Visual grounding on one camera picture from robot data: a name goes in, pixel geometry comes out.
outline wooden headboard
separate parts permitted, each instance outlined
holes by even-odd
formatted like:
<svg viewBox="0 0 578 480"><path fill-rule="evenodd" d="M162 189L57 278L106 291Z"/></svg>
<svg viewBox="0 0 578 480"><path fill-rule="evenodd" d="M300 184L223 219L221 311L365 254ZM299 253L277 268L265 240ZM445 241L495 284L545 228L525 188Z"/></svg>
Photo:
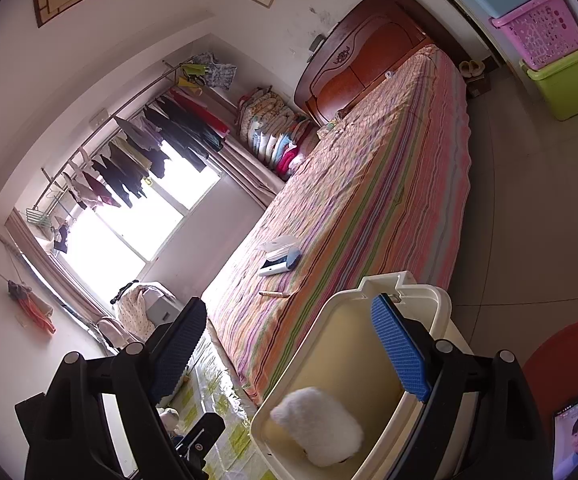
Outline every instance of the wooden headboard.
<svg viewBox="0 0 578 480"><path fill-rule="evenodd" d="M435 43L454 63L463 47L416 0L363 0L317 51L293 97L320 124L348 111L423 46Z"/></svg>

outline blue gripper pad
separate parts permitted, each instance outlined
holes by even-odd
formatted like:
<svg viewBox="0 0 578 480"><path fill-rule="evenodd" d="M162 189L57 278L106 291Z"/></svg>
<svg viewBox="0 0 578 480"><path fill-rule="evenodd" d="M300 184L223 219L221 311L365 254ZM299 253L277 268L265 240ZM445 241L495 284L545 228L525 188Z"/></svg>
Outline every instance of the blue gripper pad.
<svg viewBox="0 0 578 480"><path fill-rule="evenodd" d="M406 392L426 402L431 386L425 376L425 362L413 344L393 309L396 306L385 296L377 296L371 302L371 322L391 364L396 369L400 383Z"/></svg>
<svg viewBox="0 0 578 480"><path fill-rule="evenodd" d="M207 308L194 298L163 335L152 363L154 376L149 399L153 404L173 393L206 326Z"/></svg>

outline bed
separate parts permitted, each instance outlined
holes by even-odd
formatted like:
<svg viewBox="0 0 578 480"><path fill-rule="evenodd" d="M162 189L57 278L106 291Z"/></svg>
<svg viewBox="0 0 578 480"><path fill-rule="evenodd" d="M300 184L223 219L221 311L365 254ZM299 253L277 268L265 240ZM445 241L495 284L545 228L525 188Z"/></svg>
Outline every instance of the bed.
<svg viewBox="0 0 578 480"><path fill-rule="evenodd" d="M464 51L420 9L412 0L364 0L325 41L295 101L319 123L338 110L345 117L203 295L256 404L335 292L357 287L364 276L397 270L410 270L420 283L448 286L471 162L465 85L455 67ZM374 79L369 69L361 78L358 67L371 59L379 65L371 69ZM385 78L386 70L393 76ZM362 83L350 85L352 76ZM280 235L300 240L303 259L292 272L258 277L263 253L257 246ZM259 290L291 296L262 297Z"/></svg>

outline green plastic bin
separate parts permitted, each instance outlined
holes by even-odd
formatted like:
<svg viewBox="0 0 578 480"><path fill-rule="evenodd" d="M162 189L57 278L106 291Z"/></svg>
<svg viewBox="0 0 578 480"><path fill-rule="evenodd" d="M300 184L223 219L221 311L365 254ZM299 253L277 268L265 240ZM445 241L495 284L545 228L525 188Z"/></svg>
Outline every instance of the green plastic bin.
<svg viewBox="0 0 578 480"><path fill-rule="evenodd" d="M533 79L554 117L564 121L578 114L578 50L540 70L531 70L520 62Z"/></svg>

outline stack of blankets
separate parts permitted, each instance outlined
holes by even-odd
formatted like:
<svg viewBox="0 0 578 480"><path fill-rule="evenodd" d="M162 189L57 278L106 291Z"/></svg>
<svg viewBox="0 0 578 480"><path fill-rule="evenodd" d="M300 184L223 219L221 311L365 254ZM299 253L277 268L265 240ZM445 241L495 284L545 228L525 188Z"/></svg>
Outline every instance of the stack of blankets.
<svg viewBox="0 0 578 480"><path fill-rule="evenodd" d="M240 98L240 142L281 179L288 180L319 142L318 126L296 114L271 88Z"/></svg>

